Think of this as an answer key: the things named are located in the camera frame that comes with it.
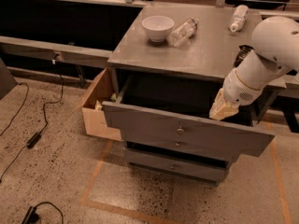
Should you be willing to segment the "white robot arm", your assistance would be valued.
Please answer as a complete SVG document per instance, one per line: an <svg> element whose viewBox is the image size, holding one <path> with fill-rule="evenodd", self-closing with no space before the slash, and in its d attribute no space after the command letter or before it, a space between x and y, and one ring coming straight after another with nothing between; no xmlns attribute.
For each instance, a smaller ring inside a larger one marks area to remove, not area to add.
<svg viewBox="0 0 299 224"><path fill-rule="evenodd" d="M299 23L273 16L261 21L251 36L253 49L224 79L209 111L209 117L222 120L251 105L271 81L299 71Z"/></svg>

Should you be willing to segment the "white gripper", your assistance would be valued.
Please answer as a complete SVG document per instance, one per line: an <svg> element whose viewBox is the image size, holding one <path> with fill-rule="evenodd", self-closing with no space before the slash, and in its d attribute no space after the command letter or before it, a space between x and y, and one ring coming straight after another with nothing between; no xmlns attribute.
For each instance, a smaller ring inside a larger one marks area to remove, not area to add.
<svg viewBox="0 0 299 224"><path fill-rule="evenodd" d="M215 120L231 117L238 113L240 105L251 105L261 94L261 90L256 91L243 84L234 68L224 79L222 89L210 108L209 117Z"/></svg>

